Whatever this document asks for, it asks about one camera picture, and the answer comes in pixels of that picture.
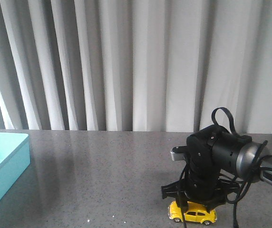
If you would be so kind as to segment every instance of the curtain fold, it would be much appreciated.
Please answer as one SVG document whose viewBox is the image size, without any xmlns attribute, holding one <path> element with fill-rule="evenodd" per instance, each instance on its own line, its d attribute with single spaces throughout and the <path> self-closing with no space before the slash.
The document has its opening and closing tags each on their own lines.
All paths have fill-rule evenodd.
<svg viewBox="0 0 272 228">
<path fill-rule="evenodd" d="M 0 128 L 193 132 L 220 106 L 272 133 L 272 1 L 0 0 Z"/>
</svg>

